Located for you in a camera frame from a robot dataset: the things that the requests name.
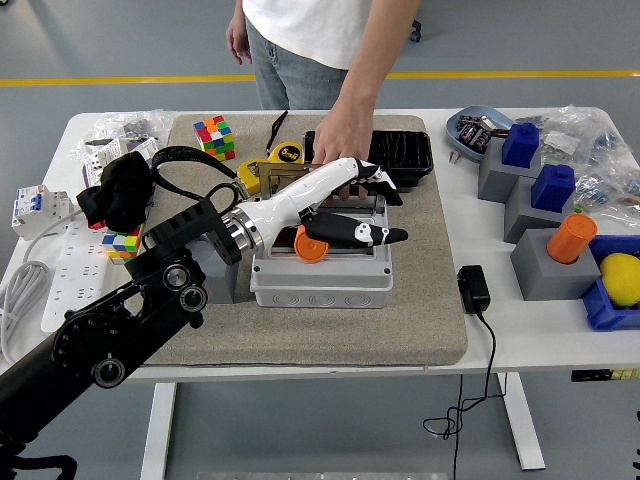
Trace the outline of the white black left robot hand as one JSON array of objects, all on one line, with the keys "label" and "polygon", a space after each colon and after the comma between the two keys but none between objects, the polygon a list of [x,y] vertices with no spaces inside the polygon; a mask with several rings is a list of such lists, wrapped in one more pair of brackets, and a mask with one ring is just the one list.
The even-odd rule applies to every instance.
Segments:
[{"label": "white black left robot hand", "polygon": [[350,157],[313,169],[266,200],[238,204],[224,221],[241,251],[268,250],[283,228],[299,225],[309,238],[338,246],[364,248],[407,240],[408,233],[400,228],[317,211],[333,191],[362,183],[382,194],[388,204],[402,203],[382,167]]}]

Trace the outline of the person's left hand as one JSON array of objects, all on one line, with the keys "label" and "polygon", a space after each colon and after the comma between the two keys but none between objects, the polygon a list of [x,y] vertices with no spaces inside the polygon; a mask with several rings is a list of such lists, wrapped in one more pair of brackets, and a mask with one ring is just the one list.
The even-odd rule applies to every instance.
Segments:
[{"label": "person's left hand", "polygon": [[373,112],[330,111],[315,130],[313,165],[324,165],[340,158],[365,160],[373,131]]}]

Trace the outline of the person's right hand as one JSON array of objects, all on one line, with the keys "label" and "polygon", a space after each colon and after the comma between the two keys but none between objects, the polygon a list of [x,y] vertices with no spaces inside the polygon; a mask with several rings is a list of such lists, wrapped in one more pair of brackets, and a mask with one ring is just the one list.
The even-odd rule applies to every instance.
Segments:
[{"label": "person's right hand", "polygon": [[246,17],[241,7],[234,10],[226,30],[226,41],[229,53],[239,65],[252,63]]}]

